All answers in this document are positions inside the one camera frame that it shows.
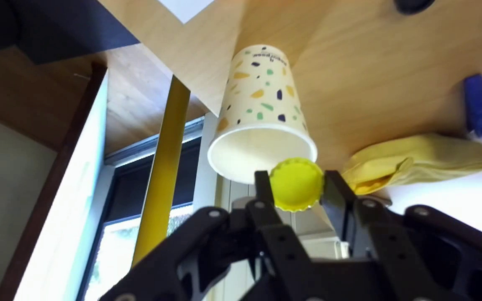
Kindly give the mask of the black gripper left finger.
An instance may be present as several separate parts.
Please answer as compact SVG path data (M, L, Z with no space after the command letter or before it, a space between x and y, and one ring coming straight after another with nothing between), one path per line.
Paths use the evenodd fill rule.
M309 283L307 252L274 209L269 176L254 179L255 197L244 207L197 209L98 301L202 301L237 261L255 278L249 298L322 298Z

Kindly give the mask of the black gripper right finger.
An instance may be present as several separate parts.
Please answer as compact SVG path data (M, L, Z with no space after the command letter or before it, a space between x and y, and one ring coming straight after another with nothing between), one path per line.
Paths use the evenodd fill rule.
M332 301L482 301L482 231L423 204L394 214L334 171L321 206L348 244L321 266Z

